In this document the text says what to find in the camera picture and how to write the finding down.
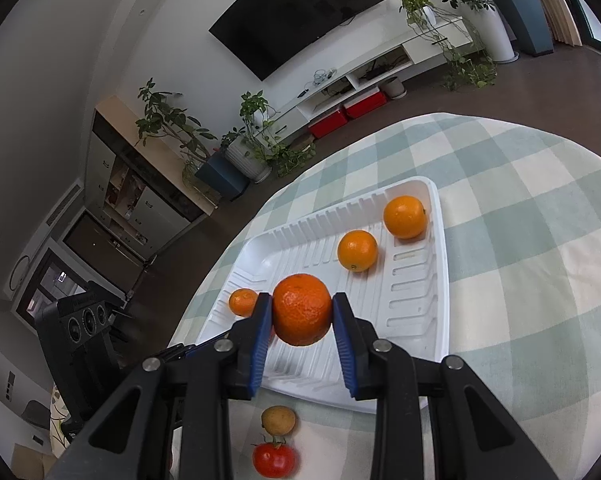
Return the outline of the small white pot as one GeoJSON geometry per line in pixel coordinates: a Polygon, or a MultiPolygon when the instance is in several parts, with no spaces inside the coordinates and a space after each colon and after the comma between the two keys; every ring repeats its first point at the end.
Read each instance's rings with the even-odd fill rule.
{"type": "Polygon", "coordinates": [[[386,79],[379,85],[379,88],[391,100],[399,100],[407,95],[407,89],[398,77],[386,79]]]}

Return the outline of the large orange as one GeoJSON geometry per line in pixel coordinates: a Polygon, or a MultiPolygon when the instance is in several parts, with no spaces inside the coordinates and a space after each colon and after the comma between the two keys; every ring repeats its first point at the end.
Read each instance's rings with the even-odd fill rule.
{"type": "Polygon", "coordinates": [[[231,312],[241,318],[248,318],[255,309],[258,294],[253,289],[239,288],[230,295],[228,306],[231,312]]]}

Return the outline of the small orange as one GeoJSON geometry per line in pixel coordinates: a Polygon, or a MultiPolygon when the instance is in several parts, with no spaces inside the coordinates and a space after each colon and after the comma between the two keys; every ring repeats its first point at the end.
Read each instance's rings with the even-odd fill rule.
{"type": "Polygon", "coordinates": [[[386,229],[394,237],[411,240],[426,231],[427,213],[423,203],[411,195],[389,200],[383,211],[386,229]]]}
{"type": "Polygon", "coordinates": [[[350,231],[338,243],[338,261],[350,272],[360,273],[371,269],[377,260],[377,255],[377,241],[367,231],[350,231]]]}

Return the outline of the left red storage box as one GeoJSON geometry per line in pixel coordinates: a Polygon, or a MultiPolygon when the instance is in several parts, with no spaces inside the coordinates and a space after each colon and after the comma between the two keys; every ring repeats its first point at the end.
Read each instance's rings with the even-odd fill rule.
{"type": "Polygon", "coordinates": [[[317,118],[313,122],[310,122],[308,131],[315,138],[321,139],[340,127],[343,127],[347,122],[348,117],[346,113],[341,108],[337,108],[324,117],[317,118]]]}

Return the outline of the blue square planter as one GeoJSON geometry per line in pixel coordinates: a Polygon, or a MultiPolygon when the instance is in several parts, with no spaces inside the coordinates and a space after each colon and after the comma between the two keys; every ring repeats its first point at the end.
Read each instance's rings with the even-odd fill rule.
{"type": "Polygon", "coordinates": [[[195,172],[195,177],[216,190],[226,200],[240,197],[250,184],[250,180],[220,152],[210,156],[195,172]]]}
{"type": "Polygon", "coordinates": [[[541,0],[493,0],[509,23],[521,52],[540,56],[554,52],[541,0]]]}

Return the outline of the wooden shelf cabinet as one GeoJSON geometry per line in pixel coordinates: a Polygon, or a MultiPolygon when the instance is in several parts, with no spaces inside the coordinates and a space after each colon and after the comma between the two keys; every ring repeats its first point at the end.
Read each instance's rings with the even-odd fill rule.
{"type": "Polygon", "coordinates": [[[140,140],[137,120],[118,96],[95,105],[84,203],[118,243],[148,260],[210,216],[220,194],[184,181],[183,158],[163,140],[140,140]]]}

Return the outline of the small red tomato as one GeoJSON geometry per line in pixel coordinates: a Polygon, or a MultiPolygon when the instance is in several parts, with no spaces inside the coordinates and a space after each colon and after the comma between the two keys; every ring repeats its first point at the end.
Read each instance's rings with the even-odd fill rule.
{"type": "Polygon", "coordinates": [[[262,477],[283,479],[295,473],[297,454],[284,437],[276,437],[254,447],[252,463],[262,477]]]}

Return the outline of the blue square planter left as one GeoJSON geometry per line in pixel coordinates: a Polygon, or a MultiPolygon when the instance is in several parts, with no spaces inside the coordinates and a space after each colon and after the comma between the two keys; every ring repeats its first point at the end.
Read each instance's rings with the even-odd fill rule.
{"type": "Polygon", "coordinates": [[[250,180],[220,152],[210,156],[195,172],[195,177],[216,190],[226,200],[240,197],[250,184],[250,180]]]}

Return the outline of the brown kiwi fruit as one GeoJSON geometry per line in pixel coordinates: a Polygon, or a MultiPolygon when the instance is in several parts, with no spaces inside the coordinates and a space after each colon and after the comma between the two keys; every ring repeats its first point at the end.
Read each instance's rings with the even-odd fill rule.
{"type": "Polygon", "coordinates": [[[288,436],[295,430],[296,424],[297,416],[288,406],[273,405],[261,414],[261,426],[272,437],[288,436]]]}

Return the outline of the black wall television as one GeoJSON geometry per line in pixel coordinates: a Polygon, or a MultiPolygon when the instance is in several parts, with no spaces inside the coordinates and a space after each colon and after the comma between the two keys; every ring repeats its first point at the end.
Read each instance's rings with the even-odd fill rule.
{"type": "Polygon", "coordinates": [[[209,32],[259,80],[384,0],[235,0],[209,32]]]}

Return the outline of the blue square planter right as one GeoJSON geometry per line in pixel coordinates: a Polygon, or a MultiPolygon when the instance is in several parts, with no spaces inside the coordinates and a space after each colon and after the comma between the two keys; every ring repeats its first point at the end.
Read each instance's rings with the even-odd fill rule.
{"type": "Polygon", "coordinates": [[[540,56],[554,52],[541,0],[493,0],[509,23],[521,52],[540,56]]]}

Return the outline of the dark orange mandarin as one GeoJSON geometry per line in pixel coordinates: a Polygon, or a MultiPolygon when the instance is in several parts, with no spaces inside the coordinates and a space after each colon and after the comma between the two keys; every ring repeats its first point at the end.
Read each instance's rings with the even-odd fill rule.
{"type": "Polygon", "coordinates": [[[294,347],[322,339],[332,324],[329,289],[311,274],[297,273],[276,285],[272,296],[272,323],[276,336],[294,347]]]}

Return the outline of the right red storage box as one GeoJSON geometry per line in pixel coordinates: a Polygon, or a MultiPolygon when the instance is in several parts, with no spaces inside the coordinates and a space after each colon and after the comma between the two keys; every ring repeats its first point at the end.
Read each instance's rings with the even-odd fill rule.
{"type": "Polygon", "coordinates": [[[360,94],[360,96],[356,96],[355,99],[343,103],[343,110],[349,119],[357,119],[373,112],[373,110],[377,110],[378,107],[382,107],[387,102],[386,94],[378,88],[373,88],[360,94]]]}

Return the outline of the white round planter right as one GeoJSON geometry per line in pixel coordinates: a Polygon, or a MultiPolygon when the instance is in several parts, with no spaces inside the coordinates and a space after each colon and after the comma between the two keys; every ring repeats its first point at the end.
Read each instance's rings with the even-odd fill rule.
{"type": "Polygon", "coordinates": [[[490,6],[478,10],[465,6],[464,13],[465,18],[475,28],[481,43],[485,46],[493,62],[511,64],[518,60],[518,53],[512,47],[509,35],[497,10],[490,6]]]}

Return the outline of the white ribbed planter left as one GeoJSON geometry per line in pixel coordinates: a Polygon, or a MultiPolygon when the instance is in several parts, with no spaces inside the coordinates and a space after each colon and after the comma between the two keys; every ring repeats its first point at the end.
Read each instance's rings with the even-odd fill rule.
{"type": "Polygon", "coordinates": [[[244,136],[234,139],[224,151],[224,156],[237,170],[256,184],[265,181],[271,174],[272,168],[257,156],[252,144],[244,136]]]}

